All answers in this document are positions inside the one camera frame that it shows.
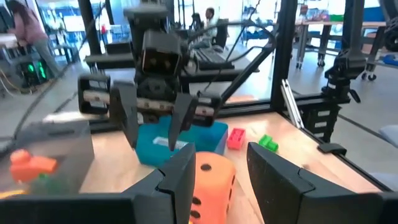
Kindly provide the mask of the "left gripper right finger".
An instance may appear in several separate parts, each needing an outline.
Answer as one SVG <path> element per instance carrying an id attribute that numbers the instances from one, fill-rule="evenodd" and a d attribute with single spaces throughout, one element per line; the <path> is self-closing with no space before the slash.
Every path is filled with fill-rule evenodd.
<path id="1" fill-rule="evenodd" d="M 253 142 L 247 162 L 266 224 L 386 224 L 379 194 L 356 194 Z"/>

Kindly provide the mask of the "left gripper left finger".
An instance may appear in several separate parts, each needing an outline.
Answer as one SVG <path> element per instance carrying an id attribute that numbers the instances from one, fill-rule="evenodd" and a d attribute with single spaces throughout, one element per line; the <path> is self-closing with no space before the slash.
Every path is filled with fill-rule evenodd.
<path id="1" fill-rule="evenodd" d="M 134 224 L 188 224 L 195 185 L 195 145 L 124 191 L 132 195 Z"/>

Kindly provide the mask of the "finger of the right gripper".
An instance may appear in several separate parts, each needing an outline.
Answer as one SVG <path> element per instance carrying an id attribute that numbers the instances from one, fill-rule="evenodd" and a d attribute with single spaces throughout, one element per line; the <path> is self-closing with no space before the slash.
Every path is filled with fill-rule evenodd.
<path id="1" fill-rule="evenodd" d="M 115 81 L 110 91 L 110 120 L 123 131 L 129 145 L 136 147 L 139 124 L 137 91 L 131 82 Z"/>
<path id="2" fill-rule="evenodd" d="M 198 99 L 188 93 L 178 93 L 172 110 L 169 126 L 169 149 L 175 150 L 175 145 L 181 131 L 190 128 L 198 105 Z"/>

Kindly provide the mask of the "teal plastic bin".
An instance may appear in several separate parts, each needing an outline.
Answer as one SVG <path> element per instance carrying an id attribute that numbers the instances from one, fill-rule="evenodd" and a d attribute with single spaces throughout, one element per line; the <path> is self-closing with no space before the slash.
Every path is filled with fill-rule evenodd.
<path id="1" fill-rule="evenodd" d="M 158 123 L 143 124 L 139 127 L 139 135 L 136 144 L 136 154 L 141 164 L 147 166 L 159 167 L 169 160 L 179 150 L 170 151 L 168 146 L 153 144 L 152 141 L 157 136 L 168 139 L 170 116 L 163 116 Z M 192 125 L 188 131 L 182 131 L 178 141 L 194 143 L 195 125 Z"/>

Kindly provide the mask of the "orange foam die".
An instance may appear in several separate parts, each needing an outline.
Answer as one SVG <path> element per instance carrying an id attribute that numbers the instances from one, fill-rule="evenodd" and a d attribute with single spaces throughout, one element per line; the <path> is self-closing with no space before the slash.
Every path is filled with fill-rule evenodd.
<path id="1" fill-rule="evenodd" d="M 214 152 L 196 153 L 192 224 L 226 224 L 235 180 L 232 161 Z"/>

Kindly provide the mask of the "stepped green toy brick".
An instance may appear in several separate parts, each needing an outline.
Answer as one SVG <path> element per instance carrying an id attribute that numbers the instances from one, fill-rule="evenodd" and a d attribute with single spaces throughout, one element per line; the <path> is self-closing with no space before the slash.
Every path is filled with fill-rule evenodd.
<path id="1" fill-rule="evenodd" d="M 273 138 L 271 136 L 268 135 L 263 135 L 262 138 L 260 138 L 258 144 L 262 147 L 264 147 L 265 149 L 268 149 L 272 152 L 277 152 L 279 145 L 273 141 Z"/>

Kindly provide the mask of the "red-orange toy brick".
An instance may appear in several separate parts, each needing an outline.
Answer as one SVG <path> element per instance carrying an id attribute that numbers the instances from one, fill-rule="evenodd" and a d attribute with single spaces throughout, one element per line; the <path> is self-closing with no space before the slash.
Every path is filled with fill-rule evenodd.
<path id="1" fill-rule="evenodd" d="M 246 130 L 243 128 L 233 128 L 230 132 L 226 145 L 228 149 L 240 150 L 246 139 Z"/>

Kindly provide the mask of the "small yellow toy brick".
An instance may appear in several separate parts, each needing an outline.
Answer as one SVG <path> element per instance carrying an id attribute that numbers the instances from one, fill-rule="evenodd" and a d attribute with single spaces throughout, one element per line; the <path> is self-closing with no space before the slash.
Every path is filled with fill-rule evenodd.
<path id="1" fill-rule="evenodd" d="M 15 195 L 24 195 L 27 192 L 25 190 L 10 190 L 10 191 L 5 191 L 5 192 L 0 192 L 0 199 L 5 199 L 5 198 L 9 198 Z"/>

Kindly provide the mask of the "brown plastic bin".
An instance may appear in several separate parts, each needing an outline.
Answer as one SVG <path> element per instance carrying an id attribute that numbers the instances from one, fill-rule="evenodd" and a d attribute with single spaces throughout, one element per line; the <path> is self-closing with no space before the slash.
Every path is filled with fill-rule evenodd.
<path id="1" fill-rule="evenodd" d="M 48 175 L 63 184 L 63 192 L 53 195 L 77 194 L 95 158 L 87 121 L 32 123 L 19 133 L 8 150 L 0 153 L 0 192 L 20 189 L 29 192 L 30 182 L 18 183 L 9 172 L 9 157 L 17 149 L 57 160 L 56 171 Z"/>

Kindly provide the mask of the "black table clamp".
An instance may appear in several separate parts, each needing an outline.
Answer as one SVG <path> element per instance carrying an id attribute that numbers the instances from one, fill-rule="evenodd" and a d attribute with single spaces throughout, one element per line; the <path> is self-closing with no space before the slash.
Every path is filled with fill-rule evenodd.
<path id="1" fill-rule="evenodd" d="M 324 154 L 334 154 L 345 156 L 347 149 L 337 143 L 324 143 L 318 145 L 317 149 Z"/>

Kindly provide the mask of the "person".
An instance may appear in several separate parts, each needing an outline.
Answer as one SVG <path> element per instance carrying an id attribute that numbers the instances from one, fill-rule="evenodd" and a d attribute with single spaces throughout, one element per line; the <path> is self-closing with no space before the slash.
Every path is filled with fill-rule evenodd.
<path id="1" fill-rule="evenodd" d="M 206 24 L 204 28 L 217 25 L 218 19 L 215 17 L 215 9 L 213 7 L 208 7 L 205 12 Z M 217 28 L 213 28 L 204 33 L 201 39 L 194 43 L 192 49 L 204 49 L 212 46 L 213 39 L 217 36 Z"/>
<path id="2" fill-rule="evenodd" d="M 61 70 L 50 52 L 48 35 L 41 28 L 35 12 L 18 0 L 8 0 L 7 7 L 14 18 L 14 28 L 9 29 L 8 33 L 14 34 L 17 40 L 34 46 L 53 76 L 58 77 Z"/>

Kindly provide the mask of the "black office chair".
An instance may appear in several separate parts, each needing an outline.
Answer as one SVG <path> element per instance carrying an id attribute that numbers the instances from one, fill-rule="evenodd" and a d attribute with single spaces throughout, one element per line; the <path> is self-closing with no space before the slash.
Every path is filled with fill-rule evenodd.
<path id="1" fill-rule="evenodd" d="M 213 45 L 218 45 L 222 48 L 226 46 L 226 40 L 228 38 L 228 27 L 225 25 L 229 22 L 229 19 L 218 19 L 217 22 L 217 34 L 213 38 Z"/>

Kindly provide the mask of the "black computer green lights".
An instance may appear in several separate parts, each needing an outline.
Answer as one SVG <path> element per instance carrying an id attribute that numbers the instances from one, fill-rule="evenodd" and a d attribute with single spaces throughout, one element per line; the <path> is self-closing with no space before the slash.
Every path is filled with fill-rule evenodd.
<path id="1" fill-rule="evenodd" d="M 35 87 L 50 80 L 50 70 L 40 56 L 25 55 L 20 57 L 17 68 L 22 73 L 26 87 Z"/>

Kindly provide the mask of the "wooden table on casters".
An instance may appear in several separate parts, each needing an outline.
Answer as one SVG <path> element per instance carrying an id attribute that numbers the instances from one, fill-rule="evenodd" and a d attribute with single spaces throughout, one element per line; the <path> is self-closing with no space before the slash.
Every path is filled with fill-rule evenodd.
<path id="1" fill-rule="evenodd" d="M 335 25 L 342 25 L 342 22 L 330 22 L 330 21 L 305 21 L 296 23 L 296 26 L 302 28 L 302 32 L 299 35 L 299 42 L 298 42 L 298 49 L 297 49 L 297 56 L 296 56 L 296 68 L 301 69 L 303 65 L 303 60 L 306 53 L 306 46 L 307 46 L 307 36 L 308 36 L 308 27 L 310 25 L 322 25 L 323 29 L 320 35 L 312 35 L 310 37 L 315 37 L 320 39 L 320 46 L 315 47 L 318 52 L 318 66 L 324 67 L 325 66 L 325 55 L 330 54 L 329 52 L 339 52 L 340 49 L 331 49 L 328 48 L 328 42 L 330 40 L 338 41 L 341 40 L 340 36 L 338 35 L 330 35 L 330 31 L 332 26 Z M 375 29 L 377 28 L 376 35 L 373 38 L 373 44 L 371 47 L 370 52 L 367 54 L 367 64 L 365 66 L 364 72 L 361 75 L 363 80 L 368 79 L 369 81 L 374 81 L 377 76 L 374 73 L 376 65 L 379 64 L 377 61 L 377 53 L 379 49 L 383 46 L 383 37 L 384 32 L 386 29 L 385 22 L 363 22 L 362 24 L 362 31 L 366 29 Z"/>

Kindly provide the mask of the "silver metal bracket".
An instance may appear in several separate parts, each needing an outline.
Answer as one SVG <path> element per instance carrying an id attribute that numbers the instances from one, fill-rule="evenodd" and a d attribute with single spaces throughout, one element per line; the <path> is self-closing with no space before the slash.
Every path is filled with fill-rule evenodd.
<path id="1" fill-rule="evenodd" d="M 281 91 L 285 100 L 285 105 L 290 116 L 290 120 L 294 126 L 298 129 L 304 128 L 303 121 L 300 115 L 300 111 L 297 107 L 294 95 L 292 93 L 290 84 L 287 79 L 281 81 Z"/>

